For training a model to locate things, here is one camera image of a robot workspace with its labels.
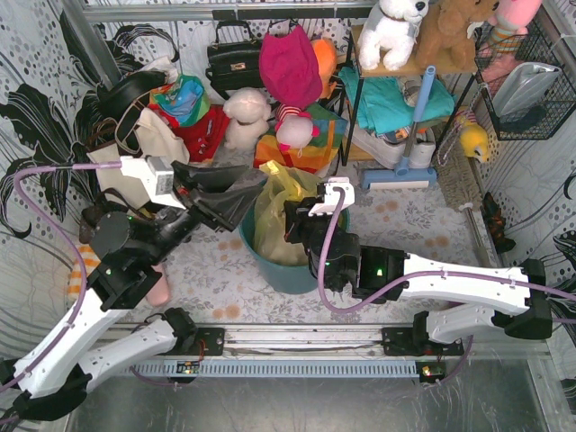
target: teal towel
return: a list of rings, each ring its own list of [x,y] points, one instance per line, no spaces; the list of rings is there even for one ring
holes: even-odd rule
[[[358,74],[351,67],[342,67],[339,73],[346,87],[346,94],[353,104],[358,88]],[[450,115],[454,109],[453,97],[437,79],[434,80],[424,111],[423,122]],[[377,134],[396,131],[410,126],[414,108],[406,105],[396,84],[396,78],[366,78],[362,99],[358,106],[357,122],[362,129]]]

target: blue broom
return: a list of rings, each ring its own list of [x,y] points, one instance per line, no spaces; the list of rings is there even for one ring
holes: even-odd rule
[[[422,80],[422,87],[418,93],[418,101],[412,116],[410,133],[404,148],[402,159],[393,170],[390,169],[366,169],[363,172],[362,187],[364,189],[408,189],[425,188],[434,185],[437,173],[434,168],[409,168],[410,152],[416,142],[418,123],[422,121],[424,109],[428,103],[436,67],[428,66]]]

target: floor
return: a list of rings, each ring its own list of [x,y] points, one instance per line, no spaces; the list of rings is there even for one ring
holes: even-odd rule
[[[410,379],[198,379],[174,391],[117,378],[67,432],[536,431],[545,421],[524,360],[474,361],[452,382]]]
[[[251,154],[221,148],[220,165],[251,164]],[[358,175],[371,163],[355,162],[340,167],[358,185]],[[253,185],[264,179],[251,170],[242,179]],[[355,188],[350,208],[350,230],[366,245],[404,249],[423,257],[465,265],[477,265],[473,239],[462,214],[446,208],[440,189],[362,191]],[[275,292],[259,275],[238,231],[215,233],[202,227],[190,243],[181,245],[166,262],[172,301],[193,314],[196,322],[229,323],[371,323],[409,322],[414,313],[445,306],[441,301],[396,301],[382,306],[336,315],[320,304],[317,292],[289,295]],[[339,307],[354,304],[348,292],[328,293]],[[141,321],[158,311],[145,301],[126,321]]]

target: trash can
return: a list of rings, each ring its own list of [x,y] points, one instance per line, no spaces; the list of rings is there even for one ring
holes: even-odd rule
[[[350,227],[348,210],[342,211],[344,227]],[[288,266],[278,265],[262,258],[254,249],[254,234],[256,224],[254,222],[254,206],[248,211],[240,225],[242,241],[256,259],[260,274],[275,291],[285,294],[304,294],[314,291],[318,287],[318,281],[311,275],[308,265]]]

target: brown stuffed animal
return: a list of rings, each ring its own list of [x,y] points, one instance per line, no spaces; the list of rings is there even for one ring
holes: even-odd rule
[[[416,45],[417,64],[434,65],[441,49],[450,49],[457,68],[473,63],[476,50],[474,39],[468,39],[468,27],[488,20],[498,5],[498,0],[444,0],[430,6]]]

